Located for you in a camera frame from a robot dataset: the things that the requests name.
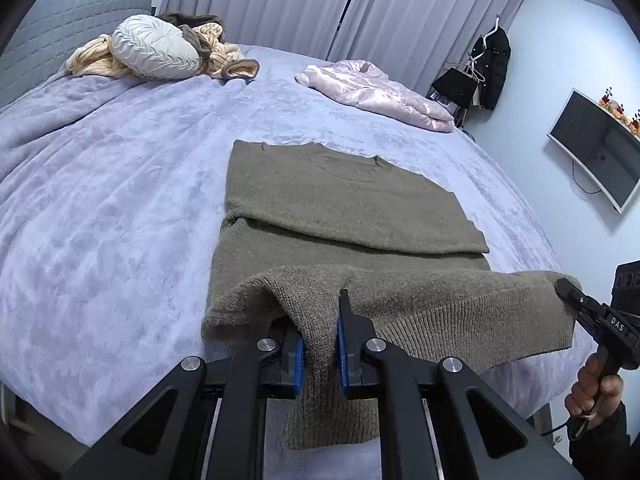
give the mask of triangular cutout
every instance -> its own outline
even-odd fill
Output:
[[[477,390],[469,390],[466,398],[491,458],[503,457],[526,446],[524,435],[508,423]]]
[[[145,455],[153,455],[160,446],[164,428],[178,398],[178,390],[167,390],[146,410],[122,437],[122,445]]]

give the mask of human hand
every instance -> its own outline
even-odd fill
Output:
[[[602,421],[611,416],[620,404],[624,383],[619,375],[604,377],[598,384],[599,363],[596,354],[591,354],[584,366],[578,371],[578,381],[571,388],[571,393],[564,399],[564,406],[569,415],[576,416],[593,407],[593,397],[600,389],[600,406],[598,414],[589,422],[588,430],[596,428]]]

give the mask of wall-mounted tv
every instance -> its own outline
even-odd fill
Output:
[[[622,213],[640,187],[640,139],[576,89],[548,136]]]

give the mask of black coat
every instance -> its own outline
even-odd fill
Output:
[[[569,443],[569,456],[585,480],[640,478],[640,437],[629,444],[625,405],[620,402],[602,424]]]
[[[498,104],[498,97],[507,79],[507,65],[511,57],[507,33],[498,27],[498,30],[486,39],[486,50],[482,38],[478,38],[471,57],[476,57],[483,51],[482,57],[476,61],[476,70],[484,76],[484,82],[480,83],[480,105],[493,110]]]

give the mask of round white pillow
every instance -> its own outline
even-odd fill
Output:
[[[200,56],[182,31],[155,16],[129,16],[111,35],[111,53],[139,74],[184,79],[198,73]]]

